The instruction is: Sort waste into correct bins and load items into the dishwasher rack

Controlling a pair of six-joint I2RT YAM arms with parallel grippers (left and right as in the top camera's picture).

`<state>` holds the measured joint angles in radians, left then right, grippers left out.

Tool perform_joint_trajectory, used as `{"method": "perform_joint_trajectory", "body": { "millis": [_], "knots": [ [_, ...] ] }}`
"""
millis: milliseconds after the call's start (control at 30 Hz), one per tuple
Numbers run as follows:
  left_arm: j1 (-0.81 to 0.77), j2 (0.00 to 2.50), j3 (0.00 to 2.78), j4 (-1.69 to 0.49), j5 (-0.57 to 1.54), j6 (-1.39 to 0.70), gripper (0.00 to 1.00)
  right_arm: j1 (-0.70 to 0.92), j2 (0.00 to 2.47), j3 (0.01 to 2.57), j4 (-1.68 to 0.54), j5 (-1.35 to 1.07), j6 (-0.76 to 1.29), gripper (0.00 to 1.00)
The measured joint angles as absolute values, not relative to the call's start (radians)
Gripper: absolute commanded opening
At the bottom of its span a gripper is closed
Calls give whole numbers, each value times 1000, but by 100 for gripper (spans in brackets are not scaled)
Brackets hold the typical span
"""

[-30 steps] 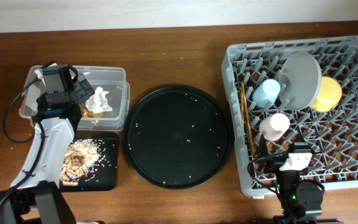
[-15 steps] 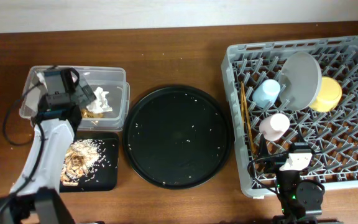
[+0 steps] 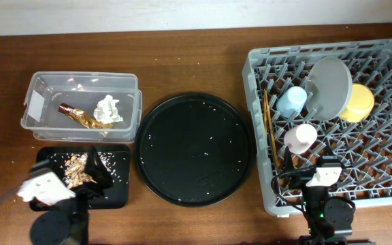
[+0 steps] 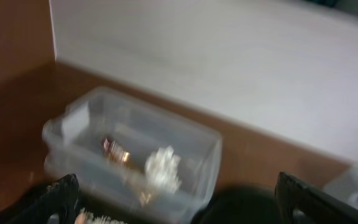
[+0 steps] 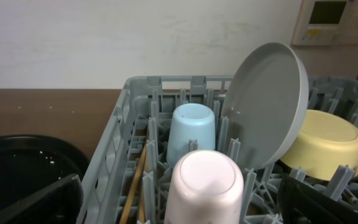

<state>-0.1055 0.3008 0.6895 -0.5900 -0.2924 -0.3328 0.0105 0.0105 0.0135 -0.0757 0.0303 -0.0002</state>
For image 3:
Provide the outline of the brown gold coffee sachet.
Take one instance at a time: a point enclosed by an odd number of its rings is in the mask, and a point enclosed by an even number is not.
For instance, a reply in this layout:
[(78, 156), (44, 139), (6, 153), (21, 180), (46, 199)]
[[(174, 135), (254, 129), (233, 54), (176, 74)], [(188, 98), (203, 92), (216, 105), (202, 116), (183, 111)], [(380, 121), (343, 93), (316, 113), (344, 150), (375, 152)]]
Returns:
[(92, 116), (86, 114), (83, 110), (74, 108), (66, 103), (62, 103), (59, 106), (58, 111), (88, 129), (112, 129), (113, 128), (113, 124), (110, 123), (106, 124), (103, 122), (99, 122), (98, 120), (94, 119)]

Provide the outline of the blue plastic cup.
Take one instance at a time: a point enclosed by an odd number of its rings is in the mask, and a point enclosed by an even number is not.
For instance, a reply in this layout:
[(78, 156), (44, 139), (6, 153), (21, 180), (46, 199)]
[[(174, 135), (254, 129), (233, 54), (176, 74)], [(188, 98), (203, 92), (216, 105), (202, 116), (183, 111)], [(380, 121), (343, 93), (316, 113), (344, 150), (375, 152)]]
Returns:
[(306, 91), (299, 86), (293, 86), (279, 98), (276, 109), (280, 112), (281, 116), (288, 118), (294, 112), (300, 113), (306, 100)]

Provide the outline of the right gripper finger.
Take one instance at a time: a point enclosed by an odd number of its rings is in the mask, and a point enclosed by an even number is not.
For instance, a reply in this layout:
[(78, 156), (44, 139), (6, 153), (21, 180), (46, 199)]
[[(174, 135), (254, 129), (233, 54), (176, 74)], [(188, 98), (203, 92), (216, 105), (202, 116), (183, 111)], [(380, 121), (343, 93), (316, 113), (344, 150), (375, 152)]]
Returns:
[(290, 174), (295, 170), (293, 160), (291, 157), (291, 152), (289, 150), (289, 147), (287, 146), (284, 151), (284, 156), (283, 156), (283, 166), (282, 166), (282, 173), (286, 176), (287, 174)]
[(324, 160), (338, 160), (336, 154), (332, 151), (329, 144), (325, 147), (325, 154), (323, 155)]

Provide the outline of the pink plastic cup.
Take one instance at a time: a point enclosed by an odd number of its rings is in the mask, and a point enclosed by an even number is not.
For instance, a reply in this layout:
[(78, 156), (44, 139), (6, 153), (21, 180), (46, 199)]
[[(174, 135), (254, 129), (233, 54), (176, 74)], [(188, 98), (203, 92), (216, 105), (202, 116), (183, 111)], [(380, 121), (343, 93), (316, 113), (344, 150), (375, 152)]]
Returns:
[(309, 124), (298, 125), (285, 133), (284, 145), (290, 153), (303, 154), (317, 139), (317, 130)]

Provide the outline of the white tissue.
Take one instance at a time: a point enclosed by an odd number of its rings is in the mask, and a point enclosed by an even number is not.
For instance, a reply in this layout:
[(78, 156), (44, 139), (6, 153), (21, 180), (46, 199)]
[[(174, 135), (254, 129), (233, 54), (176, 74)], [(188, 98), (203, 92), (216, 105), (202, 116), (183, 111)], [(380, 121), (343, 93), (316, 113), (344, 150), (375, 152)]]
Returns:
[(118, 114), (116, 104), (118, 99), (114, 99), (111, 95), (106, 95), (104, 99), (97, 103), (97, 107), (93, 112), (94, 118), (104, 124), (118, 123), (123, 121), (123, 117)]

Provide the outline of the food scraps and rice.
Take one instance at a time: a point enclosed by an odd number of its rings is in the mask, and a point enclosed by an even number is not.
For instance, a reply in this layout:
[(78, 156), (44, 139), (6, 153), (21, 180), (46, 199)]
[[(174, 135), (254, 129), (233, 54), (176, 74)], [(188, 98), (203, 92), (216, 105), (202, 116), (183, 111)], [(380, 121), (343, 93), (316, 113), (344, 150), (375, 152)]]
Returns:
[(98, 154), (113, 179), (113, 185), (107, 189), (101, 188), (89, 175), (84, 173), (87, 152), (51, 153), (47, 159), (50, 160), (50, 167), (56, 175), (61, 178), (67, 188), (73, 191), (81, 187), (102, 191), (128, 187), (127, 157), (118, 158), (116, 152), (99, 152)]

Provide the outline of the grey round plate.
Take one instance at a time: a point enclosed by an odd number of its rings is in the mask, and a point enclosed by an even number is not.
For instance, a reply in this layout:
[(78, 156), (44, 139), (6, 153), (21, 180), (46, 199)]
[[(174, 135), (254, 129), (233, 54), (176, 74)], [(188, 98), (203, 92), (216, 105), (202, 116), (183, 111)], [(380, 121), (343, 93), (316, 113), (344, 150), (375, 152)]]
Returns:
[(353, 81), (348, 67), (338, 58), (328, 56), (314, 64), (305, 83), (311, 94), (306, 102), (315, 120), (325, 121), (338, 117), (346, 108), (353, 91)]

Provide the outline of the yellow bowl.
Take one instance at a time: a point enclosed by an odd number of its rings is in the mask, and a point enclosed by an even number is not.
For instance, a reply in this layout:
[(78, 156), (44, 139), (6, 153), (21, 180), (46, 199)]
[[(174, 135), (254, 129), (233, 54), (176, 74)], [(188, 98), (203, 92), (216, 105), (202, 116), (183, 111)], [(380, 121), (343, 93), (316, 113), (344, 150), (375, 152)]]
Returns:
[(339, 117), (350, 123), (366, 119), (374, 107), (374, 95), (362, 84), (353, 84), (352, 93), (345, 109)]

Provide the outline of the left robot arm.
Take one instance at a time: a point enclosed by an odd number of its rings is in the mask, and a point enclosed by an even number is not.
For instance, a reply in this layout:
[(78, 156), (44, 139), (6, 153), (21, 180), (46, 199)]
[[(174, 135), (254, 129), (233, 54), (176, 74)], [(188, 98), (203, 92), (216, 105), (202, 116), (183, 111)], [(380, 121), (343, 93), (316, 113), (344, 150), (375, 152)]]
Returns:
[(50, 207), (30, 228), (33, 244), (88, 244), (88, 202), (104, 196), (113, 184), (95, 148), (65, 165), (66, 183), (46, 159), (34, 164), (17, 191), (25, 201), (36, 200)]

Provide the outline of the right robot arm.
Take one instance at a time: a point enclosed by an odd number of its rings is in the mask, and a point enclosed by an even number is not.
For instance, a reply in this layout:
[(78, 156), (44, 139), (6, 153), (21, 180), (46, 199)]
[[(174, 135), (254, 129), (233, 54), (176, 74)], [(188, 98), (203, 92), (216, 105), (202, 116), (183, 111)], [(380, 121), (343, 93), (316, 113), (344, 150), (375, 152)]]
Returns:
[(303, 201), (299, 211), (308, 224), (308, 235), (299, 237), (302, 245), (346, 244), (351, 235), (356, 205), (353, 201), (331, 196), (334, 187), (345, 169), (344, 164), (327, 148), (327, 154), (320, 156), (314, 165), (294, 168), (291, 152), (284, 152), (284, 167), (280, 178), (287, 181), (291, 190), (299, 189)]

